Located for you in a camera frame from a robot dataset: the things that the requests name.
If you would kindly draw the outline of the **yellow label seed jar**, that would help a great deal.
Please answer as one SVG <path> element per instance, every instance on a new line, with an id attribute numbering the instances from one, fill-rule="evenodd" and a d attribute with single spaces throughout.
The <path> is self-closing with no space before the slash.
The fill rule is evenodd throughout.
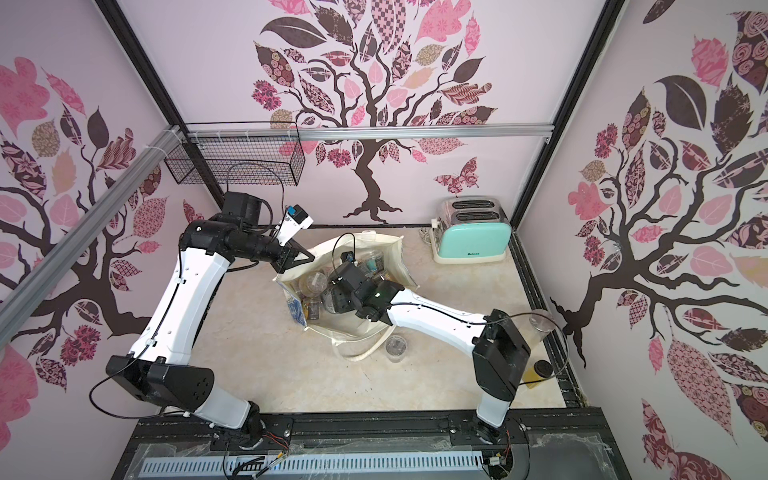
<path id="1" fill-rule="evenodd" d="M 521 385 L 533 388 L 554 376 L 553 365 L 547 360 L 535 360 L 532 366 L 523 374 Z"/>

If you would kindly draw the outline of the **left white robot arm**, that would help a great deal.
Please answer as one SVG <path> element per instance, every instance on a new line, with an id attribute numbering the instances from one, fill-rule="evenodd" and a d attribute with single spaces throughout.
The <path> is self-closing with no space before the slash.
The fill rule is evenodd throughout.
<path id="1" fill-rule="evenodd" d="M 258 444 L 259 407 L 217 385 L 214 372 L 191 365 L 192 348 L 211 301 L 237 259 L 278 273 L 313 261 L 294 239 L 313 220 L 299 205 L 273 227 L 259 226 L 262 200 L 228 192 L 221 212 L 194 220 L 181 234 L 174 272 L 147 327 L 125 355 L 112 356 L 106 378 L 132 397 L 227 431 L 245 448 Z"/>

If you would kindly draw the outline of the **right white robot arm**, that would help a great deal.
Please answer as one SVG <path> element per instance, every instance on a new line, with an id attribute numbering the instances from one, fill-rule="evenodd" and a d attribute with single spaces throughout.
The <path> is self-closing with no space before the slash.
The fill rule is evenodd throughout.
<path id="1" fill-rule="evenodd" d="M 390 280 L 375 280 L 351 262 L 330 275 L 335 297 L 357 317 L 418 331 L 466 354 L 482 392 L 475 410 L 477 435 L 494 443 L 536 345 L 559 327 L 546 310 L 508 314 L 494 309 L 482 315 L 424 298 Z"/>

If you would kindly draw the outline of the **clear seed jar dark lid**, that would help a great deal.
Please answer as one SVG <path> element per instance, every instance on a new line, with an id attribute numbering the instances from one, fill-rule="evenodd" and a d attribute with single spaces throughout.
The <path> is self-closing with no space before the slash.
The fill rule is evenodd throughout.
<path id="1" fill-rule="evenodd" d="M 393 334 L 385 342 L 384 350 L 392 363 L 399 363 L 405 359 L 408 352 L 407 339 L 401 335 Z"/>

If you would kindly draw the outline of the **clear jar sandy contents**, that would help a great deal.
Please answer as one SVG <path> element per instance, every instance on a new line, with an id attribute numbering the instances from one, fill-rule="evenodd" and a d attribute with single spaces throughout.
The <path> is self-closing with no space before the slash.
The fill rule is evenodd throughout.
<path id="1" fill-rule="evenodd" d="M 545 309 L 536 309 L 530 312 L 523 326 L 525 327 L 523 336 L 531 350 L 560 329 L 554 321 L 553 315 Z"/>

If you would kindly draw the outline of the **grey clear seed jar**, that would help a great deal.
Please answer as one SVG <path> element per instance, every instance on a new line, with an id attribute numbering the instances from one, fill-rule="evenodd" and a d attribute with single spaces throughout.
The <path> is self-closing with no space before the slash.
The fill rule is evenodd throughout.
<path id="1" fill-rule="evenodd" d="M 312 271 L 303 275 L 299 280 L 301 293 L 307 298 L 316 298 L 328 287 L 328 277 L 323 271 Z"/>

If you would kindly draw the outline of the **cream canvas tote bag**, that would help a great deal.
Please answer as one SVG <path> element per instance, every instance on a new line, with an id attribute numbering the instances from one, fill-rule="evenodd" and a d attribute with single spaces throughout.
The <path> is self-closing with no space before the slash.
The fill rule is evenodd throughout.
<path id="1" fill-rule="evenodd" d="M 313 261 L 275 278 L 291 319 L 328 339 L 339 358 L 367 359 L 394 334 L 385 308 L 397 289 L 418 288 L 404 261 L 404 237 L 348 232 L 309 252 Z"/>

